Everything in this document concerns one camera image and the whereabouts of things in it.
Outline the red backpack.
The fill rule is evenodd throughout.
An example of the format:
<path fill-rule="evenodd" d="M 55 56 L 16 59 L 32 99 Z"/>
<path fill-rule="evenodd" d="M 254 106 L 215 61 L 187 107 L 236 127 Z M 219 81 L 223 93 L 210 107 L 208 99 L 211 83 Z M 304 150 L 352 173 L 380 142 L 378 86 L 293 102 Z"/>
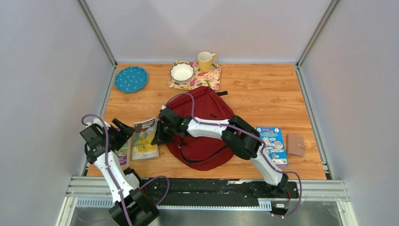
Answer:
<path fill-rule="evenodd" d="M 166 107 L 181 117 L 192 115 L 205 120 L 228 120 L 234 113 L 217 92 L 210 87 L 200 86 L 182 93 L 166 104 Z M 173 136 L 167 143 L 169 151 L 188 167 L 208 171 L 228 162 L 234 153 L 224 141 L 209 137 Z"/>

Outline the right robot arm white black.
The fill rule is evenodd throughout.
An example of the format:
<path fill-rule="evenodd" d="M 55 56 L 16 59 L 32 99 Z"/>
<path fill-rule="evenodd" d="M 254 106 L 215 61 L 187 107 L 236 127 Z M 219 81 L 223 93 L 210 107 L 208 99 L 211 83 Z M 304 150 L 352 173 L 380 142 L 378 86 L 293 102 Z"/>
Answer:
<path fill-rule="evenodd" d="M 173 136 L 208 137 L 224 141 L 241 159 L 250 160 L 268 184 L 269 193 L 281 197 L 287 191 L 288 176 L 264 154 L 265 142 L 258 131 L 237 115 L 226 120 L 206 120 L 193 115 L 185 118 L 162 106 L 152 145 L 170 143 Z"/>

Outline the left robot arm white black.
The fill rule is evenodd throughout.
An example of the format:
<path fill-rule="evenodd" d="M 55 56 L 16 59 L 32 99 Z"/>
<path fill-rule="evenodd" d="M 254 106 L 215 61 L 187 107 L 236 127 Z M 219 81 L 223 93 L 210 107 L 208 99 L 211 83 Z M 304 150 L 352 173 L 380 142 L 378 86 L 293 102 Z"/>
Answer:
<path fill-rule="evenodd" d="M 106 123 L 93 114 L 93 122 L 84 122 L 80 135 L 85 140 L 88 163 L 102 173 L 111 192 L 113 207 L 111 218 L 119 226 L 147 226 L 159 215 L 155 203 L 143 192 L 144 183 L 131 169 L 122 169 L 116 151 L 132 137 L 135 129 L 117 119 Z"/>

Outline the yellow illustrated paperback book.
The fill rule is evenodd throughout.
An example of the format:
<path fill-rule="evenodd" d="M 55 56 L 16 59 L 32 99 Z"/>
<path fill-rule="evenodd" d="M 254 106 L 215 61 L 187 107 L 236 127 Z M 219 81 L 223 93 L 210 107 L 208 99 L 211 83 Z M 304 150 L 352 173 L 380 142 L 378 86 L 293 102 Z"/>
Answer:
<path fill-rule="evenodd" d="M 152 145 L 155 138 L 158 120 L 153 117 L 134 124 L 132 136 L 132 160 L 147 160 L 159 157 L 158 145 Z"/>

